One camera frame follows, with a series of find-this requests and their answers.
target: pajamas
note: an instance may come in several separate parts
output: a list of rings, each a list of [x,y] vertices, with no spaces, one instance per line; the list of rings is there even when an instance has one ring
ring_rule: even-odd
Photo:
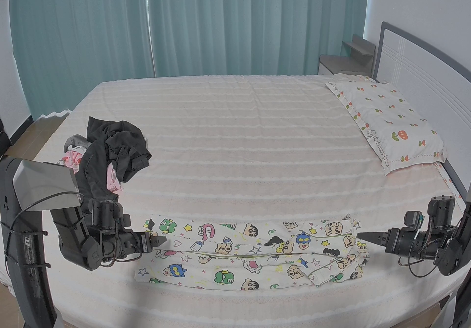
[[[256,225],[187,221],[156,216],[146,222],[167,241],[141,258],[137,281],[213,290],[320,286],[361,277],[368,259],[350,216]]]

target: pillow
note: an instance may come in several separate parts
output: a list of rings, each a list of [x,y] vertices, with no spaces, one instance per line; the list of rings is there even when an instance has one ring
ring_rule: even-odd
[[[328,82],[355,120],[375,153],[384,174],[418,163],[444,162],[446,149],[437,131],[418,115],[392,84]]]

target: curtain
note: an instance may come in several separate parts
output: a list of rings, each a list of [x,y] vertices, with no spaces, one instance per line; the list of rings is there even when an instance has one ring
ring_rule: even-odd
[[[33,118],[73,109],[103,81],[316,74],[362,35],[366,0],[10,0]]]
[[[73,109],[103,81],[154,77],[145,0],[10,0],[33,118]]]
[[[366,0],[148,0],[156,76],[316,74],[362,36]]]

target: floor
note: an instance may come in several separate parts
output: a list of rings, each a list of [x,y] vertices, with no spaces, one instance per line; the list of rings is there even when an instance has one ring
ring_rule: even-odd
[[[53,116],[36,120],[23,133],[15,145],[7,150],[6,154],[12,157],[33,160],[65,118],[66,116]],[[2,328],[22,328],[25,322],[21,316],[16,298],[2,284],[0,284],[0,317]],[[64,322],[64,327],[76,328],[66,322]]]
[[[19,140],[7,150],[7,155],[33,160],[51,135],[59,128],[66,116],[42,118],[35,121]],[[408,319],[392,328],[426,328],[429,327],[440,312],[439,304]],[[8,288],[0,284],[0,317],[3,328],[22,328],[23,318],[14,296]],[[76,328],[64,322],[65,328]]]

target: pink clothing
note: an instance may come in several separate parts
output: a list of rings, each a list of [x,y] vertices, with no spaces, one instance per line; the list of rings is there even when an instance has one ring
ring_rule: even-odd
[[[109,191],[119,195],[122,191],[121,184],[119,184],[119,180],[116,179],[116,171],[113,168],[113,163],[108,165],[108,169],[106,170],[106,187]]]
[[[69,150],[65,155],[62,157],[62,161],[67,167],[70,167],[74,170],[74,174],[79,171],[79,164],[83,157],[83,154],[80,154],[76,151]]]

